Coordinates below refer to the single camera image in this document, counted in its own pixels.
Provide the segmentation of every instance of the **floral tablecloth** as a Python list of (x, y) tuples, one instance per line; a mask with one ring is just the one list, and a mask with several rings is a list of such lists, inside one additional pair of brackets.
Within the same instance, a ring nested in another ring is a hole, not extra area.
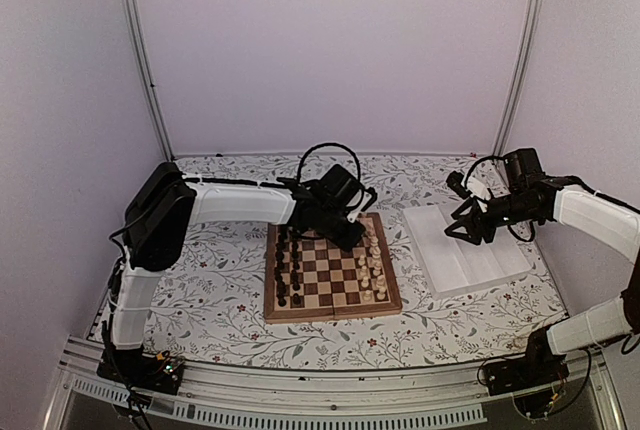
[[(565, 309), (534, 244), (519, 243), (533, 266), (527, 276), (490, 290), (434, 300), (403, 226), (402, 209), (459, 201), (445, 185), (474, 158), (363, 156), (363, 182), (378, 191), (370, 211), (385, 226), (404, 302), (401, 315), (312, 324), (267, 325), (263, 319), (266, 225), (191, 227), (178, 263), (162, 278), (146, 327), (148, 351), (169, 349), (196, 361), (256, 367), (367, 369), (459, 363), (522, 351), (528, 334)], [(347, 157), (312, 156), (304, 179)], [(198, 157), (183, 171), (274, 181), (293, 176), (297, 156)], [(495, 168), (478, 169), (497, 190)]]

